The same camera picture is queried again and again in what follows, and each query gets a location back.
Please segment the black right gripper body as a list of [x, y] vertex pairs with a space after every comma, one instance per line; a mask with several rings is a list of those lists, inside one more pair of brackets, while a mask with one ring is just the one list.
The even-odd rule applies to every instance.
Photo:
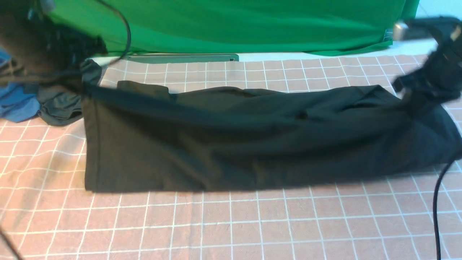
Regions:
[[396, 92], [404, 91], [403, 106], [412, 114], [420, 114], [461, 97], [462, 40], [440, 43], [418, 69], [399, 76], [392, 83]]

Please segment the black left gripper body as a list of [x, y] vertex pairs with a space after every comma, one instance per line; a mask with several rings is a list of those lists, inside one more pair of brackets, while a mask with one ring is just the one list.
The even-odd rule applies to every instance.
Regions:
[[45, 58], [40, 65], [24, 65], [24, 77], [28, 81], [46, 82], [81, 74], [80, 65], [96, 54], [107, 54], [101, 36], [92, 36], [68, 25], [44, 22], [40, 25], [45, 36]]

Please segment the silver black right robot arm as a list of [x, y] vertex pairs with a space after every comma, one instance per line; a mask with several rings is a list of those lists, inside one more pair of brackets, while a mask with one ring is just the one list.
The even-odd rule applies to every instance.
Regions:
[[437, 49], [423, 65], [399, 76], [392, 83], [396, 92], [404, 92], [403, 104], [411, 113], [423, 113], [458, 99], [462, 89], [461, 20], [440, 16], [414, 18], [394, 25], [395, 41], [434, 39]]

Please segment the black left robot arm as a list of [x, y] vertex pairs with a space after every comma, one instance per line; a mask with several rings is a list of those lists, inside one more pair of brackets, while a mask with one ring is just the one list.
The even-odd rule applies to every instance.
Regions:
[[92, 36], [45, 14], [39, 0], [2, 0], [1, 86], [7, 83], [54, 85], [78, 83], [80, 65], [96, 54], [107, 54], [100, 36]]

